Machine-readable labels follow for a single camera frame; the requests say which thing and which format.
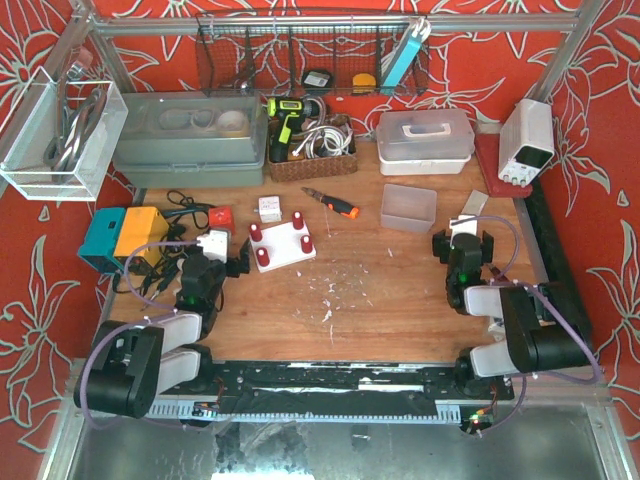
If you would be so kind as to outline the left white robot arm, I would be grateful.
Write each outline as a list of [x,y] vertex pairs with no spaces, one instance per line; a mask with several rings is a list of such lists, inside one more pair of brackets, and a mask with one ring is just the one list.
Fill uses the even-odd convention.
[[206,241],[160,241],[148,247],[194,247],[181,264],[181,288],[172,305],[137,322],[107,320],[98,328],[74,389],[74,403],[88,424],[97,429],[94,412],[140,419],[157,395],[203,375],[211,352],[198,341],[212,331],[224,306],[224,283],[250,272],[250,242],[225,261],[211,257]]

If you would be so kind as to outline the orange black handled pliers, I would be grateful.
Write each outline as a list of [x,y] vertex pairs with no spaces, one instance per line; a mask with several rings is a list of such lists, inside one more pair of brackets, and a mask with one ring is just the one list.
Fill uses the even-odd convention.
[[347,202],[346,200],[339,199],[317,191],[312,188],[302,187],[301,190],[308,196],[314,198],[318,202],[324,204],[330,210],[350,219],[356,219],[360,213],[358,207]]

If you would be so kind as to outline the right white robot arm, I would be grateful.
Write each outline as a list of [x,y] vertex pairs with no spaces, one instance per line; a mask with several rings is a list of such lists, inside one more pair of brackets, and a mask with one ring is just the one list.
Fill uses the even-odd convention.
[[459,355],[466,377],[480,379],[547,373],[589,365],[595,383],[601,378],[590,346],[591,327],[561,284],[531,285],[482,278],[493,256],[494,239],[488,233],[432,237],[432,252],[447,266],[445,292],[457,313],[488,317],[498,324],[501,338],[491,345],[471,347]]

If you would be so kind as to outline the white peg base plate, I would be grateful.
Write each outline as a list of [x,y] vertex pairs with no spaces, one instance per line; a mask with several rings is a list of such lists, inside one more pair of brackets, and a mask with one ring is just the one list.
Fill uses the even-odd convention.
[[[260,273],[266,273],[294,263],[311,260],[316,257],[316,247],[306,220],[305,227],[302,230],[295,230],[292,226],[292,220],[269,228],[263,228],[261,225],[260,227],[263,234],[261,242],[253,242],[249,234],[251,248],[257,264],[257,269]],[[303,235],[309,235],[311,237],[314,246],[311,254],[304,254],[301,250],[300,238]],[[260,247],[264,247],[268,251],[270,264],[267,267],[261,267],[258,265],[256,250]]]

